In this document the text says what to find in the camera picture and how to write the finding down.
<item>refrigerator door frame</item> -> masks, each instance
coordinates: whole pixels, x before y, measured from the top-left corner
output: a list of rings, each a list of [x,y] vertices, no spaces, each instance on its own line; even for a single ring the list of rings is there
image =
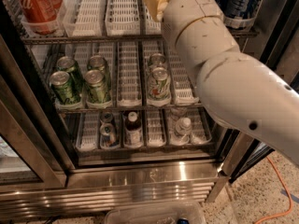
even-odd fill
[[[66,174],[50,153],[2,76],[0,76],[0,86],[0,118],[2,120],[0,134],[40,179],[40,181],[35,179],[33,182],[16,180],[14,183],[4,185],[0,183],[0,193],[64,187]]]

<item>light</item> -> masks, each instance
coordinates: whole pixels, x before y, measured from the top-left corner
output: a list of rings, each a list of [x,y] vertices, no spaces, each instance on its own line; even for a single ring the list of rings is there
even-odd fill
[[[179,162],[179,170],[180,170],[180,180],[186,181],[187,180],[187,176],[186,176],[185,162],[183,162],[183,161]]]

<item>glass door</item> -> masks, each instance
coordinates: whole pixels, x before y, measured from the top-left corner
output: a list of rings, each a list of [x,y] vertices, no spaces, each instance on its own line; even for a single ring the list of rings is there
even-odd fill
[[[0,184],[40,182],[36,174],[0,135]]]

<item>can lid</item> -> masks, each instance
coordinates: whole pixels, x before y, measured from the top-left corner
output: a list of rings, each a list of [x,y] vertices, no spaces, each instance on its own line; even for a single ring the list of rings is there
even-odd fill
[[[95,85],[104,79],[104,75],[99,70],[91,70],[85,74],[84,79],[87,83]]]
[[[57,61],[57,67],[67,69],[75,64],[75,60],[71,57],[64,56]]]
[[[102,67],[107,64],[106,59],[101,55],[94,55],[88,61],[88,65],[92,68]]]
[[[65,71],[57,71],[50,76],[50,84],[53,86],[64,85],[69,79],[69,75]]]
[[[181,120],[181,126],[184,128],[189,128],[191,126],[191,120],[189,118],[183,118]]]
[[[113,120],[113,115],[110,112],[103,112],[100,116],[100,119],[104,122],[110,122]]]
[[[151,56],[149,56],[149,65],[152,64],[163,64],[166,62],[166,58],[161,53],[154,53]]]
[[[152,70],[152,75],[156,80],[166,80],[168,78],[168,72],[163,67],[156,67]]]
[[[138,115],[136,112],[130,112],[128,115],[128,119],[131,122],[135,122],[138,119]]]
[[[114,132],[114,127],[112,124],[110,123],[104,123],[101,125],[101,128],[100,128],[100,133],[105,135],[105,134],[110,134]]]

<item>cable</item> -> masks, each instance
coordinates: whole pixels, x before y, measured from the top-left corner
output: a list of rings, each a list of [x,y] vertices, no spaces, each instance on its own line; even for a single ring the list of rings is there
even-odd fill
[[[277,214],[274,214],[274,215],[271,215],[271,216],[267,216],[267,217],[263,217],[261,219],[259,219],[258,221],[256,221],[254,224],[260,224],[262,223],[263,221],[266,221],[268,219],[273,219],[273,218],[277,218],[277,217],[283,217],[283,216],[286,216],[288,215],[291,211],[292,211],[292,197],[291,197],[291,194],[287,188],[287,186],[285,185],[284,181],[282,180],[282,177],[277,169],[277,167],[274,165],[274,163],[270,160],[270,158],[268,158],[268,161],[271,163],[272,167],[274,168],[275,172],[277,173],[278,175],[278,178],[283,186],[283,188],[286,190],[287,194],[288,194],[288,197],[289,197],[289,202],[290,202],[290,207],[289,207],[289,210],[286,211],[286,212],[283,212],[283,213],[277,213]]]

